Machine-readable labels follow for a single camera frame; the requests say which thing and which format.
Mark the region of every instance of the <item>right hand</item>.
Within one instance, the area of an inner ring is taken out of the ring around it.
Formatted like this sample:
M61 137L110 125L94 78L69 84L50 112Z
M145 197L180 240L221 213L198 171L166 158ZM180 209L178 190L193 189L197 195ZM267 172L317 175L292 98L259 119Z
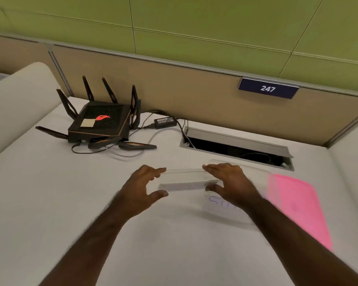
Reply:
M224 200L236 207L244 210L262 199L260 193L238 165L231 165L230 163L209 164L203 165L203 169L224 184L224 187L216 184L209 185L205 190L218 193Z

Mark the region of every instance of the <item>black router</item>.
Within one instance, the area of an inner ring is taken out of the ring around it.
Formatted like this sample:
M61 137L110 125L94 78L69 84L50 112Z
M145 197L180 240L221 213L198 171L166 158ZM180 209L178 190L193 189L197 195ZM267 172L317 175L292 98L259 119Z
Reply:
M141 101L135 86L133 85L131 90L131 104L120 104L105 78L102 78L102 82L112 103L95 101L85 76L83 81L89 102L80 113L77 113L65 94L57 89L67 114L73 119L68 135L40 126L36 129L57 138L67 139L69 143L87 143L89 149L99 149L108 144L129 140L129 131L138 128L141 115Z

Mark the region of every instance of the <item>tan partition panel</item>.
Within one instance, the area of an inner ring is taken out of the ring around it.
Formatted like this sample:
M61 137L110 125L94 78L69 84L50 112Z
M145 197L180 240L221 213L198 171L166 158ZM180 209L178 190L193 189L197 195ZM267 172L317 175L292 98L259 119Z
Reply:
M43 62L52 71L65 94L68 90L49 55L46 45L0 36L0 73L13 74L34 62Z
M358 97L300 88L287 100L238 90L240 77L53 46L76 97L87 98L85 75L96 100L110 101L105 77L119 102L135 84L142 109L176 117L322 145L358 116Z

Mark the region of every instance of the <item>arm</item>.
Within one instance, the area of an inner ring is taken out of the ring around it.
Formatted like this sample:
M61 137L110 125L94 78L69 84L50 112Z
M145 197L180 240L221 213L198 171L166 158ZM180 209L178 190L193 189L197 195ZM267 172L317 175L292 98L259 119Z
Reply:
M109 207L74 243L40 286L95 286L122 226L130 218L168 195L162 190L150 195L146 193L147 183L164 171L165 168L154 169L143 165L134 172Z
M358 274L262 198L239 166L221 163L203 168L224 184L208 186L206 191L218 193L250 216L296 286L358 286Z

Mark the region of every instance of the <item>hand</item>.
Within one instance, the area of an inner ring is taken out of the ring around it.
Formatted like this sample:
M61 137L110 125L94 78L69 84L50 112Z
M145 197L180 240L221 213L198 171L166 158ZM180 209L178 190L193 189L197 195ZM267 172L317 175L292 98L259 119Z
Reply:
M115 195L110 206L121 210L124 217L128 220L147 210L153 203L163 197L168 196L168 192L159 190L146 193L146 185L154 178L159 178L166 168L152 168L143 165L135 171L120 191Z
M218 193L224 200L236 207L244 210L253 202L261 199L260 193L238 165L231 165L230 163L209 164L203 165L203 169L224 184L224 187L216 184L209 185L205 190Z

